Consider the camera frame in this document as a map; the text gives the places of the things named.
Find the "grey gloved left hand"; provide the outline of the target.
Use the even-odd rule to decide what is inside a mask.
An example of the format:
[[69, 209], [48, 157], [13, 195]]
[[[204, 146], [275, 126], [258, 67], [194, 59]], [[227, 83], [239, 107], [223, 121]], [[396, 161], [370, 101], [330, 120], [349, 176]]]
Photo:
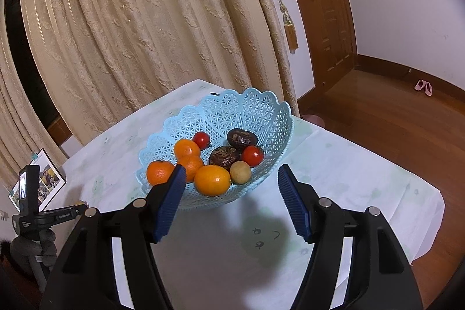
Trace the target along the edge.
[[51, 267], [57, 260], [56, 236], [53, 230], [44, 230], [43, 239], [40, 242], [17, 236], [10, 244], [10, 254], [19, 265], [26, 266], [28, 258], [41, 257], [46, 267]]

